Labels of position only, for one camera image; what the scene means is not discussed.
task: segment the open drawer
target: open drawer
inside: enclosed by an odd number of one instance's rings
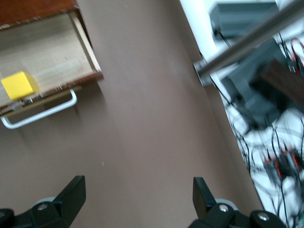
[[[0,43],[0,78],[24,71],[34,77],[40,88],[39,94],[12,102],[0,85],[2,116],[103,78],[75,11],[2,29]]]

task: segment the wooden cabinet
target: wooden cabinet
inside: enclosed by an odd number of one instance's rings
[[[2,121],[103,78],[74,0],[2,0],[0,44],[0,78],[24,71],[40,88],[39,94],[13,102],[0,85]]]

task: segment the yellow cube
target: yellow cube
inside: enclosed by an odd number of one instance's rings
[[[35,79],[23,71],[3,78],[1,82],[11,100],[18,100],[39,92]]]

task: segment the metal railing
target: metal railing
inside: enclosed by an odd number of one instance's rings
[[[249,32],[231,48],[216,57],[210,63],[203,60],[193,64],[203,86],[211,84],[209,74],[238,61],[256,45],[304,16],[304,0],[294,0],[287,7],[272,16],[268,21]]]

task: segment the white drawer handle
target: white drawer handle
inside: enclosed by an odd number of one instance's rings
[[[9,121],[9,119],[4,116],[4,117],[1,117],[2,123],[4,124],[4,126],[6,126],[9,129],[16,129],[16,128],[22,127],[24,125],[27,125],[29,123],[32,123],[36,120],[40,120],[44,117],[52,115],[54,113],[60,112],[60,111],[62,111],[64,109],[67,109],[69,107],[72,107],[73,105],[75,105],[77,103],[77,96],[76,96],[73,89],[70,89],[70,92],[71,92],[71,95],[72,95],[72,99],[67,101],[67,102],[64,102],[64,103],[62,103],[60,105],[57,105],[53,108],[47,109],[47,110],[45,110],[41,113],[38,113],[38,114],[33,115],[31,117],[28,117],[24,120],[21,120],[21,121],[17,122],[17,123],[11,123]]]

